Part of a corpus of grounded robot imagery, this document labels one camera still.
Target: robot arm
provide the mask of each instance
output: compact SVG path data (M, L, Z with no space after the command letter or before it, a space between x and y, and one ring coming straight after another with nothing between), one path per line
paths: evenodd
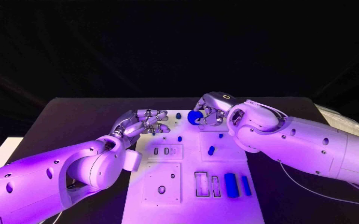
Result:
M140 134L169 132L167 112L128 111L95 141L23 158L0 168L0 223L39 223L107 189L121 170L137 171L141 154L125 150ZM78 184L66 186L66 175Z
M271 159L310 174L359 184L358 136L288 117L251 100L241 104L234 101L225 93L205 94L195 110L203 107L208 116L198 123L218 125L226 117L229 135L245 151L262 151Z

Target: white board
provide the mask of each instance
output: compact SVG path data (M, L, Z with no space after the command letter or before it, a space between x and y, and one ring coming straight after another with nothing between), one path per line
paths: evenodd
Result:
M228 135L225 123L218 127L192 125L187 112L169 110L169 121L163 123L169 125L170 133L141 135L137 141L136 150L143 153L143 160L138 171L131 173L123 223L264 223L245 152ZM176 113L182 114L180 120L175 117ZM180 156L169 153L156 157L154 147L159 146L159 151L163 151L163 145L169 145L169 148L170 145L180 145L172 146L179 147ZM211 146L215 147L212 156L208 155ZM208 178L202 182L195 172L206 173ZM235 174L238 198L229 198L226 194L226 173ZM248 177L251 196L244 193L242 176ZM208 187L209 197L196 196L199 184ZM163 194L159 192L160 186L166 188Z

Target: blue block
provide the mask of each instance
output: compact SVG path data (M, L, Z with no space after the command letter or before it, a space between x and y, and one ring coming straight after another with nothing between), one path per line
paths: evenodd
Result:
M195 122L195 120L196 119L202 119L203 118L203 114L202 114L202 112L200 111L190 111L189 112L189 115L187 115L187 120L189 120L189 122L193 124L193 125L199 125L196 122Z
M252 195L247 176L242 176L242 182L244 182L244 187L245 187L245 195Z
M215 147L211 146L211 147L209 147L209 150L208 150L208 155L213 155L213 152L215 152Z
M234 173L225 174L225 182L226 182L226 195L231 198L239 197L238 185L235 180Z

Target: black backdrop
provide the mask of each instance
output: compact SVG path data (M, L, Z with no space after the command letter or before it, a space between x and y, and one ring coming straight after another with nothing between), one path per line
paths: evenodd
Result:
M359 119L358 0L1 0L1 136L55 97L306 96Z

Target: black table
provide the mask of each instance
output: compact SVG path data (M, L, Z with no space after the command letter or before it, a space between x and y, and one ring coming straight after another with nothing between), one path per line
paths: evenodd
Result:
M199 97L53 99L10 157L10 162L107 135L115 119L130 109L192 109L198 99ZM326 123L307 98L238 97L238 102L245 99L275 107L290 116ZM247 153L247 156L267 224L359 223L359 205L326 199L304 190L284 174L278 162L271 160L262 152ZM359 201L359 190L346 182L310 175L287 166L286 169L298 183L316 192ZM111 188L85 198L71 209L65 210L58 223L120 223L128 181L130 172L123 170Z

